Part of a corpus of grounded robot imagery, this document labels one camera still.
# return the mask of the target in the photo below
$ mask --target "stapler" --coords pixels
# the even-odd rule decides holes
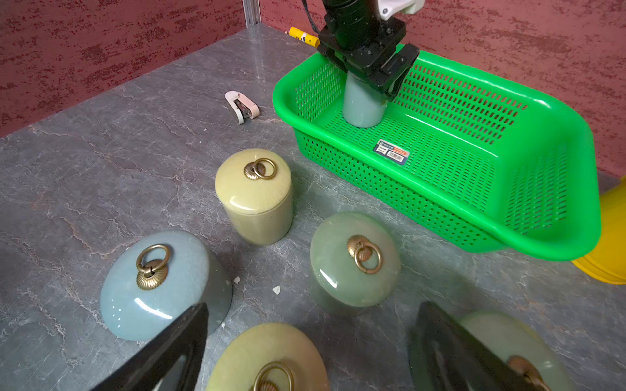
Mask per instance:
[[[224,94],[224,98],[228,101],[228,108],[237,117],[239,125],[244,123],[245,118],[252,119],[259,116],[259,107],[246,95],[237,91],[229,91]]]

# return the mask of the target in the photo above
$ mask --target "blue ceramic lid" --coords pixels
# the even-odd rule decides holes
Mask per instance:
[[[138,286],[138,256],[152,245],[170,251],[167,275],[150,290]],[[161,248],[148,251],[142,265],[164,259]],[[164,231],[141,239],[113,264],[100,294],[100,312],[106,326],[126,340],[156,336],[189,306],[200,301],[208,281],[208,251],[186,231]]]

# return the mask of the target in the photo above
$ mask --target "metal frame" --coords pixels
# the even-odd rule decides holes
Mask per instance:
[[[259,0],[244,0],[245,27],[261,23]]]

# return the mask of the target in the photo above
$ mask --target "green ceramic lid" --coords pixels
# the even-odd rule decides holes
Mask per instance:
[[[503,313],[476,312],[461,321],[462,326],[500,360],[530,362],[552,391],[574,391],[565,366],[549,346],[527,325]]]
[[[360,262],[351,255],[354,252]],[[342,212],[324,220],[313,235],[310,255],[318,284],[353,307],[380,303],[398,284],[401,262],[396,245],[380,223],[362,213]]]

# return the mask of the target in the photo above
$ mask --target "jar lid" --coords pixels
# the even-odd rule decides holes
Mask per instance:
[[[286,323],[264,323],[235,338],[215,364],[207,391],[252,390],[255,381],[259,390],[268,391],[326,391],[330,387],[315,345]]]
[[[511,369],[539,380],[552,391],[574,391],[567,370],[549,346],[525,323],[497,312],[476,312],[461,325]]]
[[[132,341],[159,334],[202,297],[208,257],[204,243],[186,231],[155,233],[129,247],[102,286],[100,313],[106,326]],[[138,258],[145,273],[138,270]]]
[[[272,151],[254,148],[232,155],[215,175],[215,192],[224,207],[258,215],[276,207],[291,189],[287,162]]]
[[[401,262],[393,239],[362,213],[342,212],[324,220],[313,235],[310,257],[319,285],[353,307],[380,303],[398,284]]]

